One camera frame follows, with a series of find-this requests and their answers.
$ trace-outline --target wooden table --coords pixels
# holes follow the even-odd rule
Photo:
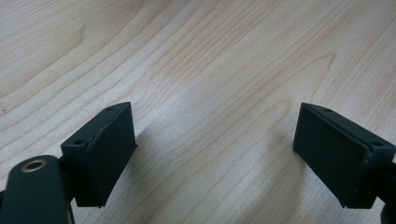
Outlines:
[[[301,102],[396,143],[393,0],[3,0],[0,189],[129,101],[139,148],[77,223],[379,223],[291,149]]]

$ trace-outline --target screw hole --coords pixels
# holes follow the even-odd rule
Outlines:
[[[372,142],[373,145],[375,145],[376,147],[382,147],[382,143],[380,142]]]
[[[25,173],[33,172],[36,170],[39,170],[43,168],[47,164],[46,161],[40,160],[40,161],[30,161],[26,164],[23,165],[22,170]]]
[[[84,142],[85,142],[84,139],[78,139],[78,140],[75,141],[75,145],[81,145]]]

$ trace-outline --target black clamp jaw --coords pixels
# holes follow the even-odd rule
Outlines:
[[[293,149],[343,207],[386,206],[383,223],[396,223],[396,146],[328,108],[302,104]]]
[[[131,104],[110,106],[61,145],[12,168],[0,194],[0,223],[74,223],[70,202],[101,207],[137,148]]]

